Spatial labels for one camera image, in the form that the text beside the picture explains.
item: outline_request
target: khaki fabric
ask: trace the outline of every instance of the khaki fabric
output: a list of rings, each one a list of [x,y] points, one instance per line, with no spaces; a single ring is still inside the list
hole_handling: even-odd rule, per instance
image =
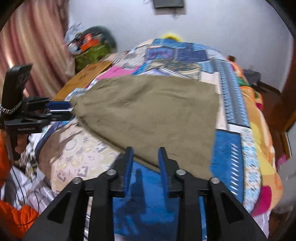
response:
[[[215,85],[165,76],[121,76],[100,80],[73,100],[79,124],[139,160],[158,166],[157,151],[194,176],[208,179],[219,95]]]

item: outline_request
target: yellow object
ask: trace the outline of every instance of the yellow object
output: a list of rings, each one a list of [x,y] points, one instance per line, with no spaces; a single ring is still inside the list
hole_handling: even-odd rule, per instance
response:
[[[172,39],[172,40],[176,40],[178,42],[183,42],[183,39],[177,35],[177,34],[164,34],[162,36],[163,39]]]

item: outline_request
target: black cable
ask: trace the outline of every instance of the black cable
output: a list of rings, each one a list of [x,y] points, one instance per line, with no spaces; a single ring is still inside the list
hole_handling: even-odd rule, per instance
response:
[[[5,181],[5,182],[13,182],[14,184],[14,181],[11,181],[11,180],[7,180],[7,179],[0,179],[1,181]],[[36,194],[36,191],[34,191],[34,194],[35,194],[35,197],[36,197],[36,200],[37,200],[37,203],[38,203],[38,211],[37,211],[37,215],[35,218],[33,218],[30,222],[27,222],[27,223],[24,223],[24,224],[16,224],[16,223],[13,223],[13,222],[10,222],[9,220],[6,219],[7,222],[9,222],[10,224],[12,225],[16,225],[16,226],[26,226],[32,222],[34,222],[37,218],[38,218],[38,215],[39,215],[39,211],[40,211],[40,205],[39,205],[39,201],[38,201],[38,197],[37,197],[37,194]]]
[[[20,183],[19,183],[19,181],[18,181],[18,179],[17,179],[17,175],[15,174],[15,171],[14,171],[14,169],[13,169],[13,167],[12,167],[12,164],[11,164],[11,162],[9,161],[9,164],[10,164],[10,166],[11,166],[11,169],[12,169],[12,171],[13,171],[13,174],[14,174],[14,176],[15,176],[15,179],[17,180],[17,183],[18,183],[18,185],[19,185],[19,187],[20,187],[20,191],[22,192],[22,187],[21,187],[21,185],[20,185]],[[22,198],[23,198],[23,203],[25,203],[25,196],[24,196],[24,194],[23,194],[23,192],[22,192]]]
[[[13,184],[13,187],[14,187],[14,189],[15,189],[15,194],[16,194],[16,196],[17,196],[17,199],[20,201],[20,198],[19,198],[19,196],[18,196],[18,194],[17,194],[17,189],[16,189],[16,187],[15,187],[15,183],[14,183],[14,181],[11,181],[12,182],[12,184]]]

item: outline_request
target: metal screw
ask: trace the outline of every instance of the metal screw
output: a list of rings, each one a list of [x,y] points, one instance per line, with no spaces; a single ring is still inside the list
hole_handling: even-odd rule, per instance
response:
[[[72,182],[73,182],[74,184],[79,184],[79,183],[82,182],[82,178],[81,178],[81,177],[76,177],[76,178],[73,179]]]
[[[114,170],[114,169],[109,169],[108,171],[107,171],[107,175],[109,175],[109,176],[113,176],[113,175],[115,175],[116,174],[116,170]]]
[[[211,182],[214,183],[214,184],[218,184],[220,182],[220,180],[217,177],[212,177]]]
[[[186,171],[183,170],[183,169],[178,169],[178,170],[176,171],[176,174],[179,175],[179,176],[183,176],[183,175],[186,174]]]

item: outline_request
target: black mount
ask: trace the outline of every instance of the black mount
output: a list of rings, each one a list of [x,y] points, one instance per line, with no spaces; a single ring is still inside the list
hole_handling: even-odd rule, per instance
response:
[[[240,202],[216,177],[209,181],[179,169],[158,152],[164,192],[180,197],[177,241],[202,241],[199,197],[205,201],[207,240],[261,241],[265,234]],[[26,233],[23,241],[83,240],[87,203],[93,196],[88,241],[113,241],[112,198],[124,197],[129,186],[133,149],[120,154],[113,167],[94,179],[76,177],[52,201]]]
[[[42,132],[42,128],[51,121],[67,121],[71,119],[69,102],[54,102],[44,97],[23,98],[25,84],[29,79],[32,65],[15,66],[7,70],[3,84],[2,108],[12,110],[18,103],[20,106],[13,113],[0,112],[0,129],[5,129],[10,138],[7,147],[9,157],[20,159],[15,151],[18,134]]]

